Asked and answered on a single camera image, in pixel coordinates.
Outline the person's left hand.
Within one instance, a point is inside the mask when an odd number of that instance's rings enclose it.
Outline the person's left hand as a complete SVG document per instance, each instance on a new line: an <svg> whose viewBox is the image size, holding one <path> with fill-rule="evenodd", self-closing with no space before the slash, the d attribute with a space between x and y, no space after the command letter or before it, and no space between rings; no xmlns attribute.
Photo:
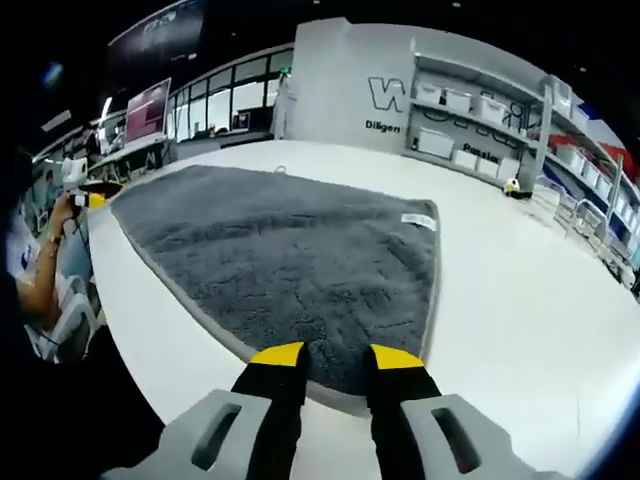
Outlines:
<svg viewBox="0 0 640 480"><path fill-rule="evenodd" d="M75 216L75 208L75 200L68 192L57 198L49 221L49 230L52 236L62 235L64 223Z"/></svg>

